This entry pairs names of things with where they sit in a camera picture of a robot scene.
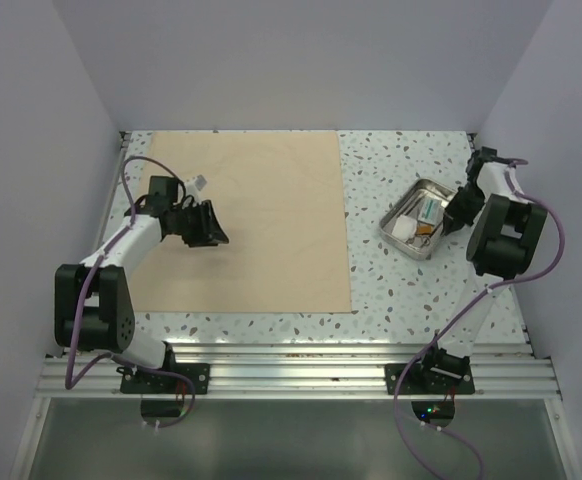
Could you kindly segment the green white packet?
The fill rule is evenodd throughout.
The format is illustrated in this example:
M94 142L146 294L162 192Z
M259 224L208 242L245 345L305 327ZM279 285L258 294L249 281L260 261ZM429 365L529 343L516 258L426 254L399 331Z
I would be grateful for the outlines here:
M417 221L426 225L436 226L444 215L442 201L434 197L424 197L419 208Z

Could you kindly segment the brown adhesive bandage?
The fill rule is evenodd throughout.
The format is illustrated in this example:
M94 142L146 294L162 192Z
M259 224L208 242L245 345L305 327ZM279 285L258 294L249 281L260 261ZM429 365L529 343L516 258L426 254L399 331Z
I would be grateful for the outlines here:
M431 225L419 225L416 228L415 235L416 236L430 236L434 231L434 228Z

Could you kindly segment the stainless steel tray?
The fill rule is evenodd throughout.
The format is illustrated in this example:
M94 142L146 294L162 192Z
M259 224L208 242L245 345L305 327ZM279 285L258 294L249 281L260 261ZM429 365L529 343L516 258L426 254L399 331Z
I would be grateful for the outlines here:
M416 180L381 218L381 238L414 260L430 258L442 239L444 213L454 195L434 180Z

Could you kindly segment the steel forceps with ring handles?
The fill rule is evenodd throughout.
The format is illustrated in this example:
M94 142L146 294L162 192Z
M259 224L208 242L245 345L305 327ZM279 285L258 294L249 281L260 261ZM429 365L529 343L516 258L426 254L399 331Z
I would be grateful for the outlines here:
M423 249L429 247L431 244L430 236L414 236L406 241L406 245L414 249Z

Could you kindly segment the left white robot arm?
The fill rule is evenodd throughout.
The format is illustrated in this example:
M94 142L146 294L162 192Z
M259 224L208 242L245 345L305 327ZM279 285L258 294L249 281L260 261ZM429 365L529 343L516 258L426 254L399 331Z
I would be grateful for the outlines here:
M128 280L166 237L190 248L229 242L212 202L201 197L206 179L152 176L148 192L124 213L120 228L78 264L63 264L54 278L54 336L77 352L107 352L145 367L143 379L156 392L172 390L178 367L166 360L168 344L139 333Z

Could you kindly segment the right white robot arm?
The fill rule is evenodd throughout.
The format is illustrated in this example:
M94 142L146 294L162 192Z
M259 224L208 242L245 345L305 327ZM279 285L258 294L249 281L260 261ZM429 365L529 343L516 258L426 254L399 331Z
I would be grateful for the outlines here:
M449 325L416 369L425 391L470 380L470 357L480 329L498 296L531 265L548 212L520 192L515 168L521 163L489 147L476 150L467 163L466 184L445 209L445 235L472 229L466 247L469 276Z

